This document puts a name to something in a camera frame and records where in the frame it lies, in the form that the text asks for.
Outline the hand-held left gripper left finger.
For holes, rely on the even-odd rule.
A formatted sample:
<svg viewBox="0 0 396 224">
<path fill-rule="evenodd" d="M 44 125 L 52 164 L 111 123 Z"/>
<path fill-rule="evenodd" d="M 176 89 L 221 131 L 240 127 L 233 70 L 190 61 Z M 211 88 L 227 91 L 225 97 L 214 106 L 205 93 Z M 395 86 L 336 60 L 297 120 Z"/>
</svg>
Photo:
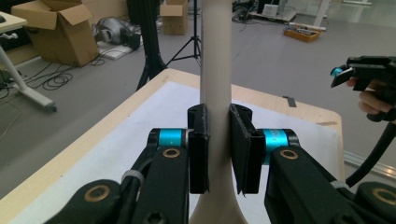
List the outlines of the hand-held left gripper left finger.
<svg viewBox="0 0 396 224">
<path fill-rule="evenodd" d="M 205 104 L 188 109 L 188 151 L 190 156 L 190 193 L 209 191 L 208 177 L 208 113 Z"/>
</svg>

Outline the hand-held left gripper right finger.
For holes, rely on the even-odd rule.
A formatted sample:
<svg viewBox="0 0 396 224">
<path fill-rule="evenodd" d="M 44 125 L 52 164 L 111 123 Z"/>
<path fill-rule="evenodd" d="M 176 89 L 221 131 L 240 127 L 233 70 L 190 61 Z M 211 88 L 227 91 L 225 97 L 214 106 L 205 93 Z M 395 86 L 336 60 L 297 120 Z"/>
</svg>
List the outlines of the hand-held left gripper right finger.
<svg viewBox="0 0 396 224">
<path fill-rule="evenodd" d="M 231 155 L 237 193 L 259 192 L 264 135 L 252 123 L 252 111 L 231 104 Z"/>
</svg>

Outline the beige slotted spoon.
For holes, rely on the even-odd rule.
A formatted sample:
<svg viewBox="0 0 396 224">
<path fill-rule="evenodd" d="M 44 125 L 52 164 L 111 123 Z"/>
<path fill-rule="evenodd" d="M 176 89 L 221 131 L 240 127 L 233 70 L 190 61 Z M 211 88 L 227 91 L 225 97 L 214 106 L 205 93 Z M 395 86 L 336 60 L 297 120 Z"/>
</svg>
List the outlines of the beige slotted spoon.
<svg viewBox="0 0 396 224">
<path fill-rule="evenodd" d="M 209 191 L 190 224 L 247 224 L 233 186 L 229 107 L 232 102 L 232 0 L 202 0 L 200 100 L 209 114 Z"/>
</svg>

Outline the orange tray of tools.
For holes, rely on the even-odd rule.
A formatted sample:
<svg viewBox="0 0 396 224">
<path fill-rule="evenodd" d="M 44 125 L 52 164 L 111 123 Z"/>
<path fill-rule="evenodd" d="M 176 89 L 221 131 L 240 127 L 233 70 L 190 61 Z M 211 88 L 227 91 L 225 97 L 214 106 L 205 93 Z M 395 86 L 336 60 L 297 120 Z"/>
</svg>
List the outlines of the orange tray of tools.
<svg viewBox="0 0 396 224">
<path fill-rule="evenodd" d="M 322 32 L 300 24 L 289 24 L 285 27 L 283 34 L 304 42 L 312 42 L 318 39 Z"/>
</svg>

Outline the white grid mat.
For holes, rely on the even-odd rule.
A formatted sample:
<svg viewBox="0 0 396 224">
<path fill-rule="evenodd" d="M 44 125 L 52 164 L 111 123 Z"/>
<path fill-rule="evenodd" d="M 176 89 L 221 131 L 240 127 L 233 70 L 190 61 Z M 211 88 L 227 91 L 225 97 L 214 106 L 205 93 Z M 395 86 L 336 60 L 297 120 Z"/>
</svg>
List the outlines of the white grid mat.
<svg viewBox="0 0 396 224">
<path fill-rule="evenodd" d="M 0 200 L 0 224 L 43 224 L 83 185 L 118 181 L 146 144 L 153 128 L 184 128 L 199 92 L 168 81 L 146 96 L 134 94 L 105 119 Z M 267 93 L 233 87 L 233 102 L 250 108 L 258 128 L 294 130 L 302 147 L 332 175 L 344 175 L 342 146 L 332 111 Z"/>
</svg>

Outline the white flat board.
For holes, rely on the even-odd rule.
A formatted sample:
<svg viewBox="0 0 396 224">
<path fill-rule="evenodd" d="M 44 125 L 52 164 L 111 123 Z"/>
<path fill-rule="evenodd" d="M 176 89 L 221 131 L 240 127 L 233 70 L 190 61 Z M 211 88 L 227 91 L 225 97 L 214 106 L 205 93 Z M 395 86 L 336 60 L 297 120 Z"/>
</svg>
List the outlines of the white flat board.
<svg viewBox="0 0 396 224">
<path fill-rule="evenodd" d="M 99 42 L 97 46 L 101 56 L 113 61 L 116 61 L 133 51 L 131 48 L 123 45 L 112 45 L 105 42 Z"/>
</svg>

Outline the small open cardboard box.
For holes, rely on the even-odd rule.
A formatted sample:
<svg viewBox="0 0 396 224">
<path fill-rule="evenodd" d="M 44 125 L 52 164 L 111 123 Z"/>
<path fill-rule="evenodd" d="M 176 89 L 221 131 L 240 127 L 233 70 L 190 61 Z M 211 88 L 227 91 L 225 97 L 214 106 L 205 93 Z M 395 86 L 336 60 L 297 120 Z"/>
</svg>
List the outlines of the small open cardboard box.
<svg viewBox="0 0 396 224">
<path fill-rule="evenodd" d="M 188 30 L 188 0 L 164 0 L 160 6 L 165 35 L 184 35 Z"/>
</svg>

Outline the grey rounded device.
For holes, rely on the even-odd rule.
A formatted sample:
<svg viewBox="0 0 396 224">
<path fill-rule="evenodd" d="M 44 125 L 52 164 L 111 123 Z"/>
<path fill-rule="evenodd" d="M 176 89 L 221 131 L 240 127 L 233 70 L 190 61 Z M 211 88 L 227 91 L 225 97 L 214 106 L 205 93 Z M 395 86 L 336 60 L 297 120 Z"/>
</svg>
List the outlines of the grey rounded device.
<svg viewBox="0 0 396 224">
<path fill-rule="evenodd" d="M 132 50 L 139 49 L 141 45 L 141 35 L 135 26 L 114 17 L 102 18 L 92 26 L 92 31 L 96 42 L 123 45 Z"/>
</svg>

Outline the large open cardboard box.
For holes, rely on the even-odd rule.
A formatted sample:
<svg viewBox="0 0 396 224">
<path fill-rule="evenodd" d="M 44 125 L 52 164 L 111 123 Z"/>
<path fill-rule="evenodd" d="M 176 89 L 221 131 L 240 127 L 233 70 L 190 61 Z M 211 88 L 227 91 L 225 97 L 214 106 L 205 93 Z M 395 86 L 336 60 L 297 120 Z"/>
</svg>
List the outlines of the large open cardboard box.
<svg viewBox="0 0 396 224">
<path fill-rule="evenodd" d="M 33 0 L 11 8 L 27 20 L 24 30 L 41 58 L 48 62 L 83 66 L 99 52 L 81 0 Z"/>
</svg>

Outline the white standing desk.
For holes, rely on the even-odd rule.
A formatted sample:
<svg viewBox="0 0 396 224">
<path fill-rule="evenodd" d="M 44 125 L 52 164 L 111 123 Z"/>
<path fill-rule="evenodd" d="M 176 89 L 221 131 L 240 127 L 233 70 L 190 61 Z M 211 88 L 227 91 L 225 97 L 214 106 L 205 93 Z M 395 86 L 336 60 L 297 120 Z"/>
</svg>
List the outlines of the white standing desk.
<svg viewBox="0 0 396 224">
<path fill-rule="evenodd" d="M 0 11 L 0 38 L 3 39 L 17 39 L 18 35 L 14 33 L 14 30 L 22 28 L 27 24 L 27 20 L 13 16 L 11 14 Z M 6 52 L 4 51 L 2 45 L 0 44 L 0 63 L 8 70 L 11 75 L 11 78 L 14 80 L 14 88 L 28 97 L 35 103 L 43 106 L 46 109 L 49 109 L 53 112 L 57 111 L 57 107 L 55 102 L 50 98 L 44 96 L 38 91 L 33 90 L 28 87 L 18 70 L 12 63 L 12 61 L 8 58 Z"/>
</svg>

